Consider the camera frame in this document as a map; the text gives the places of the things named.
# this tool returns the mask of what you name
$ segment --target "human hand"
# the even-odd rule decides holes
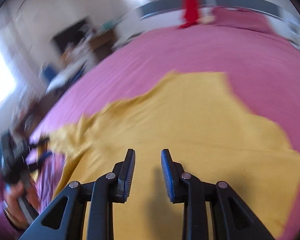
[[[11,216],[18,222],[18,224],[26,225],[27,220],[24,216],[23,212],[20,209],[18,198],[22,197],[24,194],[24,185],[20,181],[18,184],[13,185],[10,187],[9,190],[5,192],[5,201],[8,205],[8,211],[11,214]],[[37,194],[37,190],[34,186],[34,181],[31,180],[31,187],[26,189],[26,198],[28,202],[36,209],[38,210],[40,207],[40,201]]]

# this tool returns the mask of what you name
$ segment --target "pink bed cover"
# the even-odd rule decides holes
[[[77,122],[82,114],[92,115],[109,102],[143,94],[172,70],[226,72],[234,93],[255,114],[280,124],[300,152],[300,52],[275,34],[214,25],[143,34],[79,80],[49,112],[33,139]],[[42,208],[51,199],[62,167],[60,155],[45,165],[38,181]],[[280,239],[292,239],[299,229],[300,190]]]

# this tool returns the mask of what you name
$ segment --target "yellow cloth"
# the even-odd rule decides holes
[[[169,74],[150,92],[116,101],[50,135],[66,154],[59,193],[87,183],[136,151],[126,204],[114,204],[118,239],[181,239],[182,204],[167,197],[160,153],[202,181],[227,181],[274,237],[282,233],[300,183],[300,154],[280,127],[249,112],[223,73]]]

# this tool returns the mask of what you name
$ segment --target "bracelet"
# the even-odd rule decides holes
[[[13,215],[11,215],[8,207],[6,207],[4,209],[4,212],[5,212],[6,216],[7,216],[7,218],[10,220],[10,222],[12,224],[14,224],[17,228],[19,228],[21,230],[25,230],[25,229],[28,228],[29,224],[28,223],[21,223],[21,222],[19,222]]]

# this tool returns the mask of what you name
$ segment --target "silver rivet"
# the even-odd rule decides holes
[[[226,187],[228,187],[228,184],[226,182],[224,182],[224,181],[220,181],[218,183],[218,186],[221,187],[221,188],[226,188]]]
[[[181,178],[183,178],[183,179],[190,179],[190,178],[191,178],[191,174],[190,174],[190,173],[187,173],[187,172],[182,173],[182,174],[181,174]]]
[[[115,174],[113,172],[110,172],[106,175],[107,179],[114,179],[115,178]]]
[[[77,182],[77,181],[72,181],[72,182],[70,182],[70,184],[69,184],[69,187],[70,188],[76,188],[76,187],[78,187],[79,186],[79,183]]]

